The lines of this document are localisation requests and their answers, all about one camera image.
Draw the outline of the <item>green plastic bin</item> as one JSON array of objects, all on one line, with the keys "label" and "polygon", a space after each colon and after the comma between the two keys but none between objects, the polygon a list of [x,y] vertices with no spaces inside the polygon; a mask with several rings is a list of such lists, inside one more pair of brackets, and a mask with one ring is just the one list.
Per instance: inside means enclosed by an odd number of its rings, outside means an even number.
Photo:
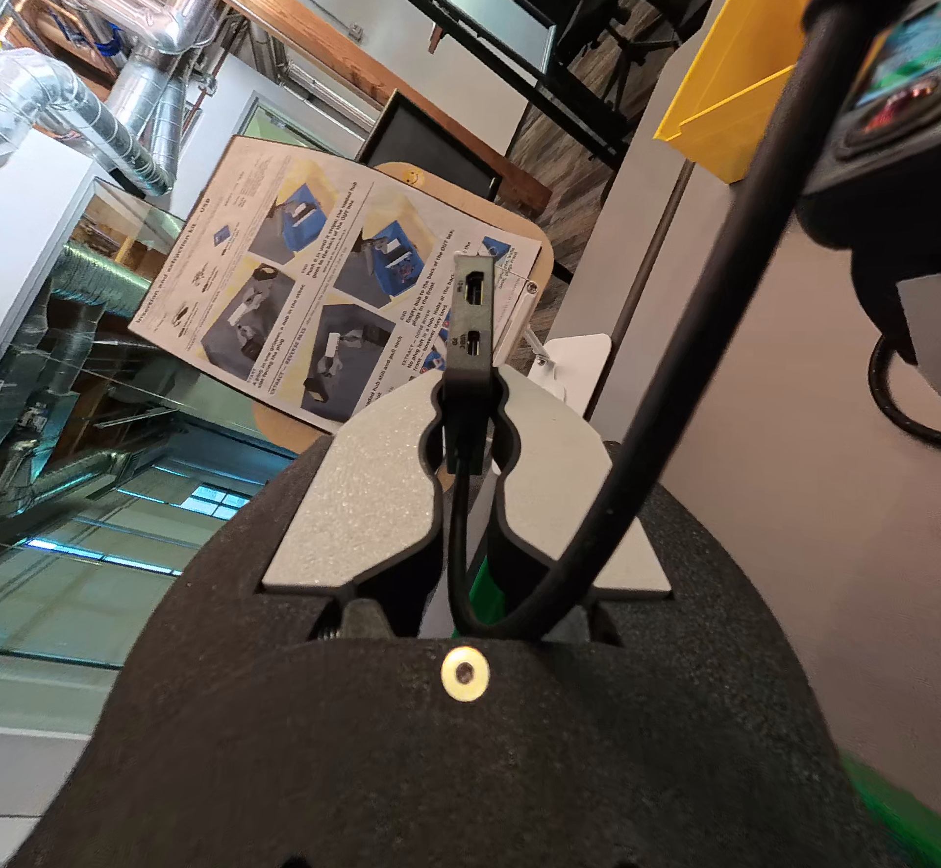
[{"label": "green plastic bin", "polygon": [[852,754],[841,763],[890,849],[905,866],[940,866],[940,815]]}]

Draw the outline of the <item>braided hdmi cable green plugs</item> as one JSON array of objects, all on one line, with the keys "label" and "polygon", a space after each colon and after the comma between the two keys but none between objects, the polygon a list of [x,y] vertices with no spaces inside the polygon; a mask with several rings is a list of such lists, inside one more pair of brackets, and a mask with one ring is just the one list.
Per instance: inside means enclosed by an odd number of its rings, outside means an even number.
[{"label": "braided hdmi cable green plugs", "polygon": [[940,450],[940,431],[915,421],[895,402],[889,385],[889,368],[896,351],[885,335],[880,335],[867,363],[867,386],[871,398],[894,427],[918,443]]}]

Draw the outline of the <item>printed instruction sheet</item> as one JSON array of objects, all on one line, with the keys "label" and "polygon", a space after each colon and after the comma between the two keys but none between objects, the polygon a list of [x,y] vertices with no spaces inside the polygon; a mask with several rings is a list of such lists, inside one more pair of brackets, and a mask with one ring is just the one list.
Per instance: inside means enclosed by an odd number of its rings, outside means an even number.
[{"label": "printed instruction sheet", "polygon": [[495,261],[496,348],[538,252],[376,169],[234,135],[129,329],[334,433],[445,370],[456,255]]}]

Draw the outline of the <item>yellow plastic bin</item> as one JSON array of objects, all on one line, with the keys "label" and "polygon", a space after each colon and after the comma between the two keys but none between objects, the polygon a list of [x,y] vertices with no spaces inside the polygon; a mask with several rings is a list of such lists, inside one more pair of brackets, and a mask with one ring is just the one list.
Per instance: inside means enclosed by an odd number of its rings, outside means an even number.
[{"label": "yellow plastic bin", "polygon": [[725,0],[654,137],[744,179],[805,43],[809,0]]}]

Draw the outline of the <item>white stand base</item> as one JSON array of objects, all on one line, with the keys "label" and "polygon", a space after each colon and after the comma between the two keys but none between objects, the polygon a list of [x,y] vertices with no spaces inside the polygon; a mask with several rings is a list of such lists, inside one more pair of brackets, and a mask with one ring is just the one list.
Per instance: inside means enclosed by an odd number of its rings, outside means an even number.
[{"label": "white stand base", "polygon": [[531,328],[524,340],[534,355],[528,378],[583,418],[613,350],[606,334],[565,337],[542,343]]}]

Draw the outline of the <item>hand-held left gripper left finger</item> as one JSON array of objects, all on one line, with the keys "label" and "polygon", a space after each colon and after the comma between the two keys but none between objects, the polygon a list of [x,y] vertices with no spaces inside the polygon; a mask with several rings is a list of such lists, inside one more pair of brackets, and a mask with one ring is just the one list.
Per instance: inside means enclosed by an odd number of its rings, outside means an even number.
[{"label": "hand-held left gripper left finger", "polygon": [[265,591],[362,590],[400,569],[407,594],[432,594],[443,568],[441,385],[441,376],[418,376],[337,431],[263,576]]}]

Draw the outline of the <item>silver ventilation duct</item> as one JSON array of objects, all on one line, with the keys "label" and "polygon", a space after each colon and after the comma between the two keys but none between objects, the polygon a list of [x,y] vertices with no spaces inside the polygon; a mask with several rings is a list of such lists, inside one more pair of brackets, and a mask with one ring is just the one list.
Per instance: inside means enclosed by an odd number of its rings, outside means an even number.
[{"label": "silver ventilation duct", "polygon": [[90,147],[92,157],[137,192],[163,196],[176,177],[65,63],[31,49],[1,55],[1,165],[40,118],[54,115]]},{"label": "silver ventilation duct", "polygon": [[220,0],[63,0],[87,8],[166,54],[182,54],[209,44],[218,32],[226,5]]}]

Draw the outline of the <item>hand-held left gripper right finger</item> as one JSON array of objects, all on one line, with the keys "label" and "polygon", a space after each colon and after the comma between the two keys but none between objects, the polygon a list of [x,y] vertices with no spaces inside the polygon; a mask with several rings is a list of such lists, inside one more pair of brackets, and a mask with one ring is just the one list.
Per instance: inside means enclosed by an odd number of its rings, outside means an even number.
[{"label": "hand-held left gripper right finger", "polygon": [[515,369],[495,372],[493,578],[506,598],[523,599],[567,550],[612,462],[564,401]]}]

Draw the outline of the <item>black square hub lead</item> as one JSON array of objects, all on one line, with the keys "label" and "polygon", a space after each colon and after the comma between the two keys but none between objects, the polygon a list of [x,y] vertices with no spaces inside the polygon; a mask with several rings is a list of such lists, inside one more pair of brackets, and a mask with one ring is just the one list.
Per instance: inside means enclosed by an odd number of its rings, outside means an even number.
[{"label": "black square hub lead", "polygon": [[805,43],[741,189],[627,430],[560,560],[508,617],[479,621],[465,580],[470,475],[459,459],[448,553],[456,631],[534,641],[582,600],[669,462],[748,309],[873,39],[912,0],[810,0]]}]

